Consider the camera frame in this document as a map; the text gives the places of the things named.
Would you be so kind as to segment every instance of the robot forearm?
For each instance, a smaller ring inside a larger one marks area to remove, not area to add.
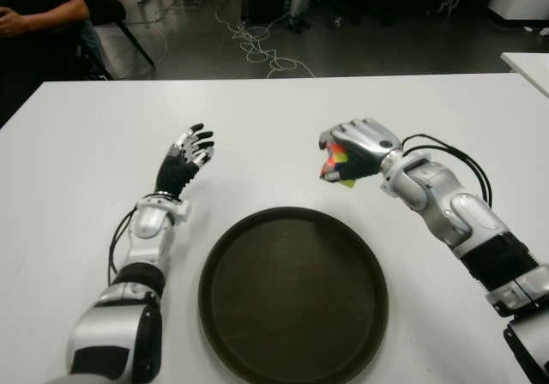
[[[150,382],[159,372],[162,318],[160,299],[169,269],[173,226],[184,221],[189,202],[183,187],[211,158],[212,133],[186,130],[170,147],[155,193],[130,214],[130,248],[116,278],[78,321],[67,352],[71,375],[92,374],[116,382]]]
[[[528,305],[527,297],[515,296],[520,290],[511,287],[516,284],[513,280],[525,277],[538,263],[486,203],[462,187],[450,169],[421,153],[402,157],[400,149],[388,154],[380,167],[382,189],[400,197],[423,217],[432,234],[491,292],[488,300],[501,315]],[[497,290],[509,282],[514,284]]]
[[[422,153],[404,156],[398,138],[374,120],[353,120],[321,134],[320,148],[344,151],[321,178],[354,180],[383,174],[382,189],[422,216],[489,291],[488,302],[515,318],[504,337],[531,382],[549,383],[549,266],[539,265],[501,219],[468,193],[447,167]]]

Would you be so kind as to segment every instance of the gray floor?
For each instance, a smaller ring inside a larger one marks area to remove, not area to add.
[[[265,78],[270,71],[268,63],[246,62],[240,40],[214,18],[217,11],[236,25],[240,0],[124,4],[129,28],[157,65],[150,69],[116,27],[98,27],[108,67],[119,79]],[[499,58],[503,51],[549,51],[549,38],[502,28],[486,17],[401,16],[393,27],[383,27],[366,16],[359,26],[344,21],[336,28],[328,6],[315,3],[309,19],[313,27],[301,35],[275,24],[262,46],[305,63],[319,77],[504,72],[509,69]],[[308,73],[298,68],[277,76]]]

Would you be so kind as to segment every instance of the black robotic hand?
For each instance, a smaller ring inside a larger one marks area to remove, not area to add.
[[[320,134],[319,147],[327,149],[323,180],[338,182],[378,174],[383,159],[401,149],[398,138],[371,118],[338,124]]]
[[[156,177],[156,192],[179,198],[181,191],[204,164],[214,155],[214,142],[204,141],[214,135],[211,131],[198,132],[204,124],[196,124],[172,144]]]

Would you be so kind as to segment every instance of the tangled cable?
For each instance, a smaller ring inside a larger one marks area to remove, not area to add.
[[[272,49],[263,49],[261,43],[270,37],[271,27],[279,22],[284,20],[288,13],[284,14],[282,17],[271,22],[267,27],[249,27],[246,28],[244,23],[237,25],[237,28],[232,28],[231,23],[224,21],[219,17],[220,8],[225,5],[224,3],[220,4],[215,10],[214,18],[220,24],[225,24],[227,30],[232,34],[232,39],[241,39],[240,49],[246,53],[246,61],[248,63],[266,63],[271,70],[268,72],[266,78],[270,78],[274,73],[280,73],[285,71],[294,71],[298,67],[303,67],[315,78],[315,75],[304,63],[299,60],[294,60],[293,58],[288,57],[279,57],[275,48]]]

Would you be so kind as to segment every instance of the robotic arm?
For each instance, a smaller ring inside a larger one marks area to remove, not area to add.
[[[320,148],[342,149],[347,162],[323,169],[329,182],[381,173],[382,189],[421,215],[489,291],[502,317],[514,319],[504,338],[533,384],[549,383],[549,266],[540,265],[481,199],[468,193],[447,167],[424,153],[404,155],[400,141],[367,118],[323,132]]]
[[[67,351],[70,376],[55,384],[146,383],[158,374],[160,299],[169,269],[173,227],[189,212],[189,202],[178,197],[214,151],[212,141],[203,141],[213,133],[198,132],[202,128],[197,124],[187,129],[170,146],[154,193],[140,199],[126,216],[130,249],[124,264],[78,321]],[[115,233],[111,245],[109,278],[111,269],[116,272],[112,252],[122,232]]]

